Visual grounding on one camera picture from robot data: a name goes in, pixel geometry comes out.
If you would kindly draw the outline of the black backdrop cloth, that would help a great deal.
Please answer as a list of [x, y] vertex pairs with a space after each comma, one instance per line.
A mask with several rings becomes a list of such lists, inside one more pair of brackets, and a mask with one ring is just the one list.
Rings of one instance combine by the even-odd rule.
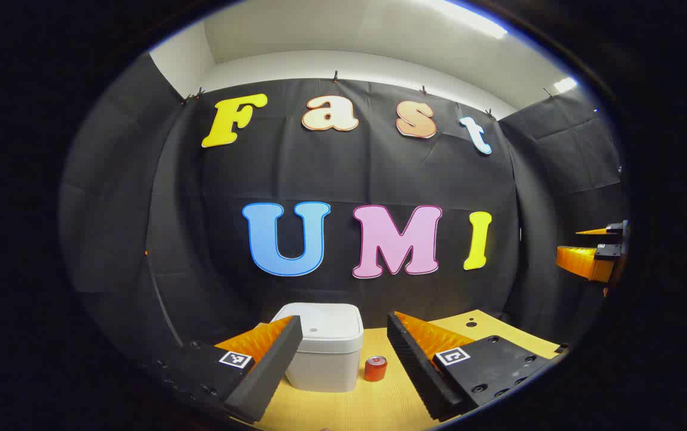
[[557, 247], [629, 219], [621, 166], [575, 90], [500, 121], [330, 78], [183, 102], [145, 55], [76, 136], [59, 231], [89, 316], [136, 365], [293, 302], [350, 303], [367, 329], [480, 310], [571, 344], [603, 294]]

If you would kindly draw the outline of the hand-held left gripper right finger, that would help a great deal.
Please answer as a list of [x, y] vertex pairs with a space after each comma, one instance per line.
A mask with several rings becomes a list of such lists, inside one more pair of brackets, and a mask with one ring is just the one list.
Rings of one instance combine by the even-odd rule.
[[387, 336], [430, 417], [453, 419], [491, 403], [560, 362], [501, 335], [472, 340], [401, 312]]

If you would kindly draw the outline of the wooden desktop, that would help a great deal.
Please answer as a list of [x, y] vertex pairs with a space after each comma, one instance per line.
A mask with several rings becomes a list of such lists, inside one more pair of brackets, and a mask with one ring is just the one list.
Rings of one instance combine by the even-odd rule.
[[[436, 321], [446, 330], [475, 340], [500, 335], [535, 354], [551, 359], [560, 346], [519, 330], [480, 310]], [[432, 420], [387, 338], [385, 327], [365, 329], [359, 377], [346, 393], [298, 390], [283, 378], [262, 419], [254, 424], [230, 418], [239, 431], [423, 431], [444, 423]], [[363, 361], [387, 358], [387, 373], [378, 382], [363, 379]]]

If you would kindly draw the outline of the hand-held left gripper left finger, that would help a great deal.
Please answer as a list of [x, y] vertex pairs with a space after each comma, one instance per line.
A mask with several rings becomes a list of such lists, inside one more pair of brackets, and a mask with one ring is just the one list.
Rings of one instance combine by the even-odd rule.
[[191, 342], [157, 360], [157, 378], [215, 419], [262, 419], [302, 341], [302, 319], [281, 317], [217, 344]]

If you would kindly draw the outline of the white desktop garbage bin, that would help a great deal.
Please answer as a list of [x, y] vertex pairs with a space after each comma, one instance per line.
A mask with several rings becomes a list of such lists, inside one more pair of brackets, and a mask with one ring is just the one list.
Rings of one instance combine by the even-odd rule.
[[348, 303], [289, 303], [274, 316], [300, 317], [302, 341], [285, 376], [295, 389], [353, 391], [357, 384], [364, 327], [359, 308]]

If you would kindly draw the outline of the red pop can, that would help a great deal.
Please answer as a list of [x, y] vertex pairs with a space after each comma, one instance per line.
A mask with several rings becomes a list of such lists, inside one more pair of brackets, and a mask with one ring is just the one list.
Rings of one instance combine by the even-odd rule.
[[378, 382], [385, 378], [388, 360], [384, 356], [371, 356], [364, 363], [363, 379]]

